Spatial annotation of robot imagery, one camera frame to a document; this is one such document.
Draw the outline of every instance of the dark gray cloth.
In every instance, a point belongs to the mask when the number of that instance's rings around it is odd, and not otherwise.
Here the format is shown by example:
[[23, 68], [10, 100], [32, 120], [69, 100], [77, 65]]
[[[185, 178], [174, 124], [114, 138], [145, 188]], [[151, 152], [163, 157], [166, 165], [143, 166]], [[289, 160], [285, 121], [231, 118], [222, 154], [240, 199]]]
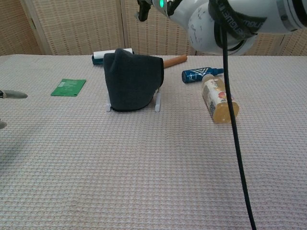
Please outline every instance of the dark gray cloth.
[[104, 69], [111, 107], [119, 112], [146, 107], [164, 80], [162, 58], [123, 49], [105, 54]]

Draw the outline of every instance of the black cable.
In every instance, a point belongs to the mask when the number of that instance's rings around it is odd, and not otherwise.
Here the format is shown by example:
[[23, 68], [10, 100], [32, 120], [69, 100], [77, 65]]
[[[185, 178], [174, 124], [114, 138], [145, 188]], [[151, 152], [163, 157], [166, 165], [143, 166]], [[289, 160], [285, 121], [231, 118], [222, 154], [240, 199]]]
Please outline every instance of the black cable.
[[236, 157], [237, 157], [237, 160], [238, 160], [240, 176], [241, 176], [241, 183], [242, 183], [242, 187], [243, 187], [244, 198], [245, 198], [246, 208], [248, 210], [248, 216], [249, 216], [251, 228], [253, 230], [257, 230], [255, 220], [254, 220], [254, 217], [253, 217], [253, 212], [252, 212], [251, 206], [250, 206], [249, 196], [248, 196], [248, 186], [246, 184], [246, 179], [245, 179], [245, 175], [244, 175], [244, 168], [243, 168], [243, 163], [242, 163], [240, 143], [239, 143], [238, 131], [237, 131], [237, 127], [236, 127], [236, 116], [235, 116], [235, 113], [234, 113], [234, 107], [233, 107], [232, 99], [231, 99], [229, 77], [228, 77], [228, 41], [227, 41], [227, 32], [224, 29], [222, 29], [222, 41], [223, 41], [224, 80], [225, 80], [226, 96], [227, 96], [227, 101], [228, 101], [232, 130], [233, 130], [234, 139], [235, 139]]

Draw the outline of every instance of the green card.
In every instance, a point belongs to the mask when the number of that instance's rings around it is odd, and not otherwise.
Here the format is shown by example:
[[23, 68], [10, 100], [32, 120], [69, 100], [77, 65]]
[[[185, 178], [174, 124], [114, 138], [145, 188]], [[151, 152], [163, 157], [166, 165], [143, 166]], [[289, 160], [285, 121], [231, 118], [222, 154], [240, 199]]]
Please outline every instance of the green card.
[[86, 80], [62, 79], [58, 87], [53, 91], [51, 96], [68, 96], [76, 97], [81, 91]]

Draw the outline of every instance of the table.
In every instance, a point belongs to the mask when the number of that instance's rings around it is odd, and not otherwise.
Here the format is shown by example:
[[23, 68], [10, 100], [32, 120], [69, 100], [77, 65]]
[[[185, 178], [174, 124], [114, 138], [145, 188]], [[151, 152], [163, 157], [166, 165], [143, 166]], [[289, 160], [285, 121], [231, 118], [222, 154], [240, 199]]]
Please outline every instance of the table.
[[[230, 57], [232, 94], [258, 229], [307, 226], [307, 57]], [[154, 100], [105, 112], [102, 67], [90, 56], [0, 57], [0, 228], [250, 229], [232, 129], [214, 124], [201, 84], [181, 72], [222, 67], [189, 57], [165, 70]], [[77, 97], [52, 97], [62, 78], [87, 79]]]

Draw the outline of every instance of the wooden handle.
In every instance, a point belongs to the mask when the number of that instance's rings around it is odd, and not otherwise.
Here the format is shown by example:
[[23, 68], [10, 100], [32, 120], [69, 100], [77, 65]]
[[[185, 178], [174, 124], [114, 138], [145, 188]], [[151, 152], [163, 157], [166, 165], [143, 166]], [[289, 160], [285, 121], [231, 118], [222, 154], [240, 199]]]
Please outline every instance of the wooden handle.
[[175, 58], [166, 60], [166, 61], [164, 61], [164, 68], [166, 69], [168, 67], [180, 64], [182, 62], [187, 61], [187, 59], [188, 59], [187, 55], [181, 55], [179, 57], [175, 57]]

